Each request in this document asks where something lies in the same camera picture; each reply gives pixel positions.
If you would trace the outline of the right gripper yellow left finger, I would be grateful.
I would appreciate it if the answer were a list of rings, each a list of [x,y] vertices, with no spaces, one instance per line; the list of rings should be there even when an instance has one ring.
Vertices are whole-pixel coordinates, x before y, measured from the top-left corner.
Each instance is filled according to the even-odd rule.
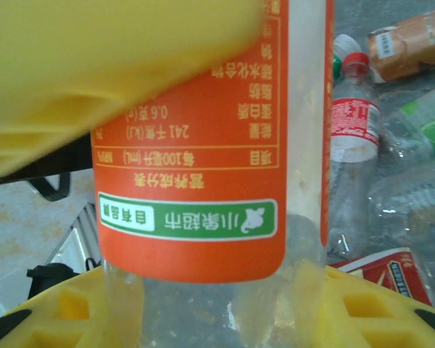
[[[101,347],[102,269],[41,292],[0,317],[0,347]]]

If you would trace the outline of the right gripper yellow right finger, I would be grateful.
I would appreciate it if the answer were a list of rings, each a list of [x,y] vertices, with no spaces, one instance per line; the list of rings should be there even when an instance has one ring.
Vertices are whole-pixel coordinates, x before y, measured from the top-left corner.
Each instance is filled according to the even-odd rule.
[[[435,308],[328,266],[320,345],[435,347]]]

